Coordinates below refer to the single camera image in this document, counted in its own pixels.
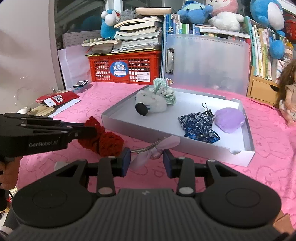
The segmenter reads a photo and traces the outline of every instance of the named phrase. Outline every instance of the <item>green book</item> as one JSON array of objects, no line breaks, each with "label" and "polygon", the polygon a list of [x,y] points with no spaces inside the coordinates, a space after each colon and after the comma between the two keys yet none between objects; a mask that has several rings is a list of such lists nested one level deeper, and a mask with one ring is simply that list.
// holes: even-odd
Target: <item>green book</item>
[{"label": "green book", "polygon": [[251,51],[252,51],[252,65],[254,66],[254,74],[257,73],[257,68],[258,66],[256,65],[256,51],[255,48],[257,47],[255,45],[256,40],[255,40],[255,33],[253,33],[253,29],[252,29],[252,24],[251,24],[251,20],[250,17],[244,17],[244,22],[242,24],[242,30],[245,34],[250,35],[251,38]]}]

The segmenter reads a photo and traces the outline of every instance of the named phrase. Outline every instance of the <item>window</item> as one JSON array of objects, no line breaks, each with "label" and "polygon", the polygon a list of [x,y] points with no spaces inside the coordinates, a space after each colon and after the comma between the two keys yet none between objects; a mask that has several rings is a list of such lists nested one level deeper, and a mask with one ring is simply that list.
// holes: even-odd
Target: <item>window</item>
[{"label": "window", "polygon": [[94,31],[101,29],[101,13],[105,1],[101,0],[55,0],[55,34],[57,49],[64,48],[65,33]]}]

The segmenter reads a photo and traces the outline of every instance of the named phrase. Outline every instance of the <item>black foam ball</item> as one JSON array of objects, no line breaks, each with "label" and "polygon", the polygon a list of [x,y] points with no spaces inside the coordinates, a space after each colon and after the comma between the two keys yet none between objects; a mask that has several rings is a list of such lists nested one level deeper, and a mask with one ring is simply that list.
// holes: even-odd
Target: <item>black foam ball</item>
[{"label": "black foam ball", "polygon": [[148,108],[145,104],[139,102],[136,104],[136,111],[140,114],[140,115],[147,115],[148,113]]}]

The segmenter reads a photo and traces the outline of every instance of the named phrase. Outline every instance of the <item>black binder clip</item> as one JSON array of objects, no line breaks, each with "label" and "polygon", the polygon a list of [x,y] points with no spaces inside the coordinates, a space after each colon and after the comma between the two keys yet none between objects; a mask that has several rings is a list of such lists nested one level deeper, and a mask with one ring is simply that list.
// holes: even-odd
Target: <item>black binder clip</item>
[{"label": "black binder clip", "polygon": [[205,109],[205,112],[203,112],[204,115],[208,115],[208,116],[210,116],[212,118],[214,117],[212,111],[207,108],[206,103],[202,103],[202,107]]}]

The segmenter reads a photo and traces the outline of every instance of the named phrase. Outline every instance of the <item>red card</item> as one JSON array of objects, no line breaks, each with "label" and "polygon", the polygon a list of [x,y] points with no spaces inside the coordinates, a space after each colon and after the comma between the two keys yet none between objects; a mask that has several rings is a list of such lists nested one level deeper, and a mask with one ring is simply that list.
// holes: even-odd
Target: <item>red card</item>
[{"label": "red card", "polygon": [[43,95],[39,97],[36,102],[40,104],[45,104],[49,107],[61,105],[69,102],[70,100],[77,99],[79,95],[72,91],[58,91],[55,93]]}]

